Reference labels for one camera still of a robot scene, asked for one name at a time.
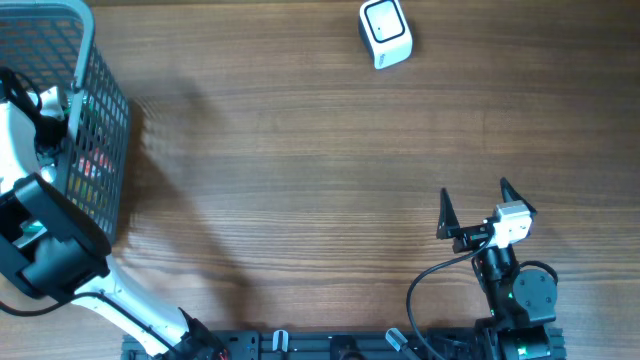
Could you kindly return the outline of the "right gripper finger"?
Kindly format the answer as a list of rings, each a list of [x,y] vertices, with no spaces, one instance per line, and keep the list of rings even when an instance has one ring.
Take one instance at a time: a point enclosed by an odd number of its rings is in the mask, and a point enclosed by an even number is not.
[[[440,191],[440,213],[437,224],[436,237],[438,239],[450,239],[457,236],[460,229],[459,221],[451,203],[446,188]]]
[[[537,210],[515,190],[505,177],[500,179],[500,189],[505,203],[521,201],[527,207],[531,216],[537,215]]]

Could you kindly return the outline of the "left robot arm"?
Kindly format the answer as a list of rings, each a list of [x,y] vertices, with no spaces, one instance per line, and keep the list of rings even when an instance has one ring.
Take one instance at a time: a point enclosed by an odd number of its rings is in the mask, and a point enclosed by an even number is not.
[[[1,272],[54,308],[95,312],[153,359],[224,359],[224,343],[112,256],[129,112],[112,90],[41,91],[1,71]]]

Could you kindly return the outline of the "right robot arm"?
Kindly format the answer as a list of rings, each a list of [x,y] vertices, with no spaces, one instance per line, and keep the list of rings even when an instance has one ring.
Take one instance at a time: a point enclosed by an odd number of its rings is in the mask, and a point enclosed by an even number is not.
[[[553,328],[558,275],[541,261],[517,260],[514,245],[530,235],[535,208],[506,179],[503,202],[480,225],[459,224],[443,189],[436,237],[451,239],[453,252],[472,251],[474,274],[491,316],[470,328],[432,329],[431,346],[446,359],[565,359],[563,331]]]

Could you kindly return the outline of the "yellow Vim dish soap bottle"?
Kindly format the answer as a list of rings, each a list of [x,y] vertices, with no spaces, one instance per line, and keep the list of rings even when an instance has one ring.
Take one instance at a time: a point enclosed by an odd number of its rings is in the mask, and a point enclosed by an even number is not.
[[[40,170],[41,177],[48,183],[54,183],[57,177],[55,165],[45,165]]]

